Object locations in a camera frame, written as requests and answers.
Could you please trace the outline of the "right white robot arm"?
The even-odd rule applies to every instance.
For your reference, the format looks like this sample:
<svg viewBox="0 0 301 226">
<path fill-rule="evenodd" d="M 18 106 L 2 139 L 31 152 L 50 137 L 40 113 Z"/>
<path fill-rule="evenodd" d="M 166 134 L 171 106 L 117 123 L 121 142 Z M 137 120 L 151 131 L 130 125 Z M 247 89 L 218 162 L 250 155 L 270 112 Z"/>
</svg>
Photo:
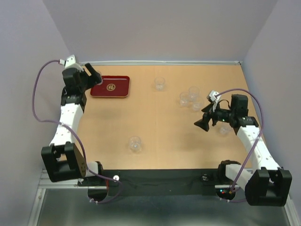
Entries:
<svg viewBox="0 0 301 226">
<path fill-rule="evenodd" d="M 220 107 L 220 97 L 220 93 L 214 90 L 208 94 L 210 104 L 202 109 L 202 119 L 194 124 L 209 131 L 209 126 L 215 126 L 219 121 L 228 123 L 247 152 L 242 164 L 230 160 L 219 164 L 217 180 L 222 184 L 232 181 L 220 197 L 226 199 L 233 195 L 236 192 L 235 186 L 239 186 L 251 206 L 285 206 L 292 175 L 271 156 L 262 139 L 263 126 L 254 117 L 248 116 L 248 97 L 233 94 L 228 109 Z"/>
</svg>

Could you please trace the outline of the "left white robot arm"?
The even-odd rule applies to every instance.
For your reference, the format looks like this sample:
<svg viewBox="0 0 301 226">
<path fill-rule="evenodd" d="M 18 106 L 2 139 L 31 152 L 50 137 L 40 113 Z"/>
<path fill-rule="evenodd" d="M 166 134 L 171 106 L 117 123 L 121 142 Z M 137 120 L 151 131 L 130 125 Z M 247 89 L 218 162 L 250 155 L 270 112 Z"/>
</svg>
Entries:
<svg viewBox="0 0 301 226">
<path fill-rule="evenodd" d="M 52 182 L 86 176 L 86 154 L 76 132 L 87 103 L 85 92 L 103 81 L 101 74 L 90 63 L 86 63 L 84 68 L 68 66 L 62 75 L 65 86 L 61 95 L 60 119 L 54 121 L 57 129 L 50 144 L 41 150 L 41 157 Z"/>
</svg>

